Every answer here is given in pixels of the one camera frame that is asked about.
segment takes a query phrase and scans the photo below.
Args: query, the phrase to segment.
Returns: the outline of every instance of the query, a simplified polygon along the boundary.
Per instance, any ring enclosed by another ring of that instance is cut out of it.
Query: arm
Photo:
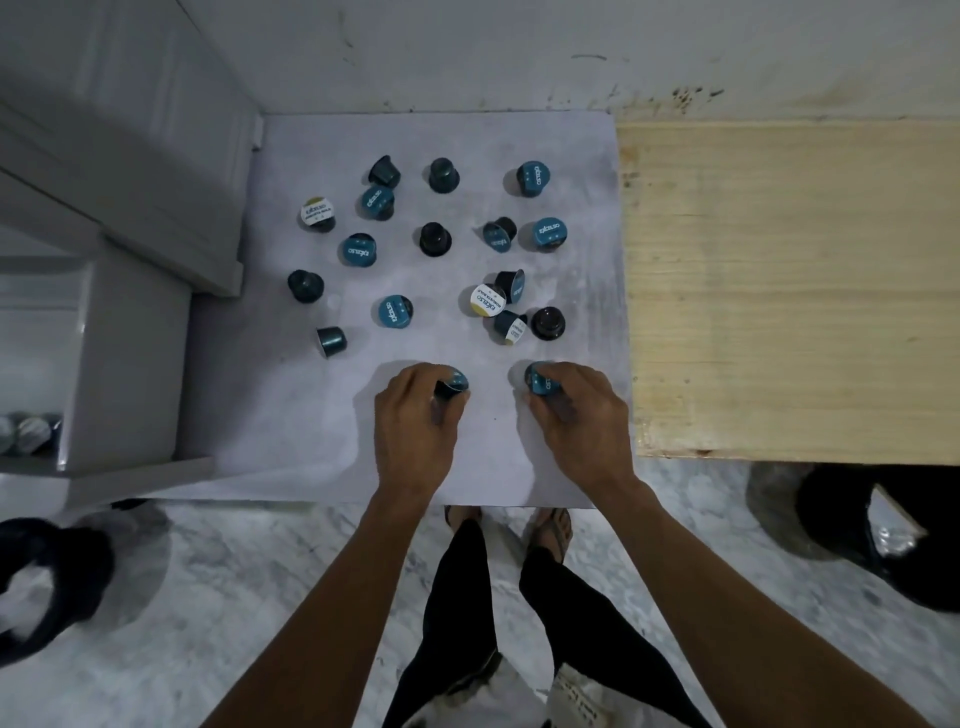
[[[873,675],[783,611],[671,518],[634,475],[627,405],[607,378],[539,365],[575,416],[529,404],[564,473],[623,542],[713,705],[730,728],[927,726]]]
[[[204,723],[349,728],[390,612],[417,524],[453,462],[468,394],[443,422],[431,398],[448,367],[418,364],[376,397],[380,485],[360,525],[279,634]]]

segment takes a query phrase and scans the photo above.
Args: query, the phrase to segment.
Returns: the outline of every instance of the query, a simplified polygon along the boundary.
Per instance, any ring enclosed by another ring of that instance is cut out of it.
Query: person
[[[926,726],[855,665],[710,551],[634,474],[628,407],[607,378],[542,364],[570,407],[528,405],[560,469],[610,522],[728,728]],[[377,395],[379,485],[343,551],[206,728],[323,726],[355,718],[414,530],[453,462],[469,393],[435,417],[445,366],[404,369]],[[478,508],[452,507],[453,540],[423,617],[423,641],[384,720],[395,726],[678,726],[708,723],[658,651],[612,604],[563,566],[563,509],[534,521],[520,591],[546,628],[555,681],[546,704],[497,650]]]

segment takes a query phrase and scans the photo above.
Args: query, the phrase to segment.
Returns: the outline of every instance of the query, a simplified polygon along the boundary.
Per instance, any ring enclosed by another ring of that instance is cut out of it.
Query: right hand
[[[630,408],[613,392],[606,375],[569,362],[538,364],[537,371],[560,382],[575,412],[561,419],[546,398],[527,394],[527,404],[564,475],[593,500],[606,488],[632,482]]]

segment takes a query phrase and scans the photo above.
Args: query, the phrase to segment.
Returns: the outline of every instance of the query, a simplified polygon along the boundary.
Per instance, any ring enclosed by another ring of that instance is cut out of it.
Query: table surface
[[[373,162],[389,153],[402,172],[396,212],[386,222],[358,215]],[[425,173],[437,157],[460,171],[451,194],[433,192]],[[540,159],[551,181],[535,199],[520,197],[516,167]],[[272,116],[254,158],[239,300],[199,297],[186,357],[179,455],[214,458],[212,479],[169,497],[365,501],[376,487],[373,397],[404,366],[436,361],[470,382],[453,468],[439,502],[587,506],[559,471],[520,394],[523,371],[542,359],[581,361],[608,373],[629,399],[630,354],[617,143],[599,111]],[[336,208],[327,234],[298,224],[300,205],[324,195]],[[482,239],[501,215],[519,233],[500,254]],[[532,250],[540,218],[558,216],[567,241]],[[427,257],[420,226],[437,221],[450,251]],[[367,232],[377,260],[354,268],[338,257],[342,240]],[[319,273],[316,303],[294,301],[287,275]],[[566,332],[543,342],[527,332],[507,346],[470,310],[469,293],[500,271],[523,269],[516,312],[558,306]],[[384,328],[375,310],[385,296],[414,304],[403,330]],[[324,359],[315,329],[339,326],[347,350]]]
[[[639,454],[960,462],[960,125],[617,133]]]

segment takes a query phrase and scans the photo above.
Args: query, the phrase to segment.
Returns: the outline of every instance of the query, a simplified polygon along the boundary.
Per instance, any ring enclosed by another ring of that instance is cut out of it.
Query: black cloth
[[[546,628],[554,674],[570,665],[690,728],[709,728],[657,649],[546,548],[527,555],[520,593]],[[400,676],[384,728],[400,728],[434,697],[483,671],[496,654],[487,546],[480,524],[464,521],[437,567],[423,613],[423,642]]]

